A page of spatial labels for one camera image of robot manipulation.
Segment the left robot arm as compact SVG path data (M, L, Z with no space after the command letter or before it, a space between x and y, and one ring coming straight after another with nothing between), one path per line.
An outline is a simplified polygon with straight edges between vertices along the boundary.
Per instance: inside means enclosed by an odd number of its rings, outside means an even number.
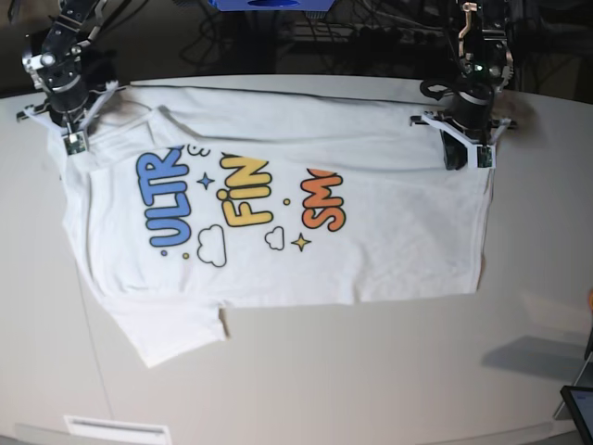
M421 93L436 101L450 98L447 108L412 116L410 123L440 133L444 164L449 171L464 167L494 169L503 133L517 127L509 117L495 117L495 100L510 83L514 61L503 1L438 1L439 17L459 74L452 80L424 80Z

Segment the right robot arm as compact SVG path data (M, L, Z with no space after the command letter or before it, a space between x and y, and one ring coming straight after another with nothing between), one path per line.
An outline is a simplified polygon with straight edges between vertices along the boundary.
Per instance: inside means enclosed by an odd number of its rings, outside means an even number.
M34 115L47 112L62 133L88 125L101 108L99 99L118 85L111 58L96 49L104 24L104 1L60 1L57 18L29 37L23 69L45 94Z

